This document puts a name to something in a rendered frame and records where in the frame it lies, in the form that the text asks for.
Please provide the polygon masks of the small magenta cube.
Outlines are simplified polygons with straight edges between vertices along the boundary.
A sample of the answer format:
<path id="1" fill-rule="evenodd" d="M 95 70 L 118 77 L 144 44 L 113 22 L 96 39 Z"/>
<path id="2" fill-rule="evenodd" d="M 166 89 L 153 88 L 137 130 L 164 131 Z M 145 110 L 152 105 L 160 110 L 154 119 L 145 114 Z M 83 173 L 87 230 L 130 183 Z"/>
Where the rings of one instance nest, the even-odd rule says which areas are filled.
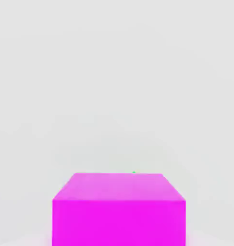
<path id="1" fill-rule="evenodd" d="M 155 173 L 75 173 L 52 201 L 52 246 L 186 246 L 186 201 Z"/>

